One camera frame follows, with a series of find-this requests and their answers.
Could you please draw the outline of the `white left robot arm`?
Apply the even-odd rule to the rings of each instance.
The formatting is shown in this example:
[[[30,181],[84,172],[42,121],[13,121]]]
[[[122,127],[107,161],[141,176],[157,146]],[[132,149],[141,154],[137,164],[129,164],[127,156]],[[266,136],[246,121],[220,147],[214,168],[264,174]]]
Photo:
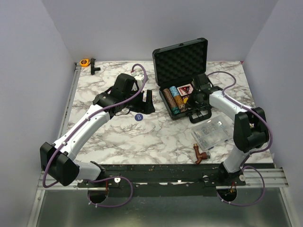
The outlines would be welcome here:
[[[40,147],[41,169],[63,186],[75,180],[89,180],[95,186],[105,181],[104,168],[91,161],[77,162],[76,156],[91,136],[118,112],[151,114],[155,111],[152,91],[143,91],[146,78],[139,83],[138,78],[121,73],[115,83],[94,98],[92,105],[82,118],[53,144],[45,142]]]

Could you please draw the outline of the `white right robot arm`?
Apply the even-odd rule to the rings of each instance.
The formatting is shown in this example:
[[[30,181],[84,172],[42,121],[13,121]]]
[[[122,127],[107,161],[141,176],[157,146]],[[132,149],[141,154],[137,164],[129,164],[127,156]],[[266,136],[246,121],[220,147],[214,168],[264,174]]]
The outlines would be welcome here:
[[[212,108],[217,108],[234,122],[234,148],[230,155],[219,165],[218,181],[229,185],[235,180],[249,156],[266,151],[263,145],[272,144],[273,136],[260,107],[249,107],[226,94],[226,89],[213,86],[206,74],[193,78],[193,91],[189,96],[186,107],[206,110],[207,115],[197,118],[190,117],[192,123],[198,123],[211,117]]]

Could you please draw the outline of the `blue small blind button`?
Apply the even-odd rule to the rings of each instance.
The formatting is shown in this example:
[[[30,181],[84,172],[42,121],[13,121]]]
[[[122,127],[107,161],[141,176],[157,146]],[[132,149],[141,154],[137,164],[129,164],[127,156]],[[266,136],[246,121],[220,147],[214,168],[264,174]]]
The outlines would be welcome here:
[[[143,115],[141,113],[137,113],[135,116],[134,116],[134,119],[138,122],[142,121],[143,120]]]

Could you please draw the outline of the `black triangular all-in button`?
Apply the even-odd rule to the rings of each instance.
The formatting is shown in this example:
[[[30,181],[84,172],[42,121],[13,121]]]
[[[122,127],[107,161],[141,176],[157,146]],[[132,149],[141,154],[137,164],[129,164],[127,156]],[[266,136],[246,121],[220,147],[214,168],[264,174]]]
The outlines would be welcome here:
[[[183,96],[186,94],[191,94],[193,91],[193,87],[191,85],[185,85],[185,86],[179,87],[178,90],[179,90],[180,94]]]

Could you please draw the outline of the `black poker set case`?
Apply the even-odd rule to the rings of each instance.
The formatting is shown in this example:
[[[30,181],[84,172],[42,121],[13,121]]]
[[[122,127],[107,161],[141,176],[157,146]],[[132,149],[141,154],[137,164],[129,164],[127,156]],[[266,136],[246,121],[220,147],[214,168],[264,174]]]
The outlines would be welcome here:
[[[180,113],[173,114],[162,93],[163,89],[170,89],[193,84],[193,77],[206,72],[208,40],[198,38],[191,41],[171,45],[168,47],[158,48],[153,51],[153,65],[159,94],[164,105],[173,120],[180,118],[197,118],[200,115],[207,115],[206,110],[198,111],[186,107],[184,102],[176,104]]]

